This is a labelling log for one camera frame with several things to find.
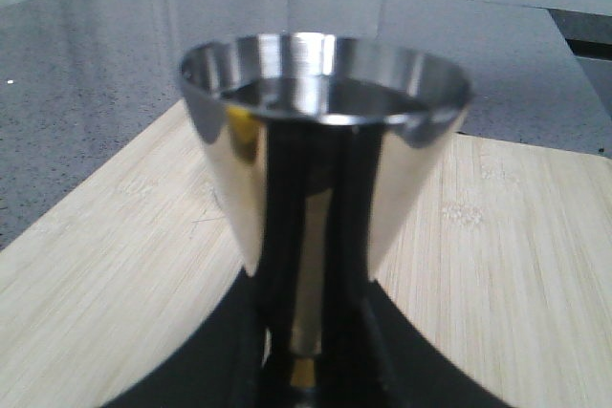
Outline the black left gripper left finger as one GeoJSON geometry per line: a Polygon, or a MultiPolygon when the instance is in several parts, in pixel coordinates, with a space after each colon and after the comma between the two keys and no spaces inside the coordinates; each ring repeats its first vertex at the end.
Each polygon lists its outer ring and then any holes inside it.
{"type": "Polygon", "coordinates": [[[241,270],[211,315],[162,364],[107,407],[254,407],[266,339],[241,270]]]}

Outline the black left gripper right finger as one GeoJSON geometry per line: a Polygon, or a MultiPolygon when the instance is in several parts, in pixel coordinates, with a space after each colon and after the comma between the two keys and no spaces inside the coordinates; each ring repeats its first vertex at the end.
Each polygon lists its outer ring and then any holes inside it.
{"type": "Polygon", "coordinates": [[[377,282],[368,286],[361,317],[389,407],[508,405],[436,349],[377,282]]]}

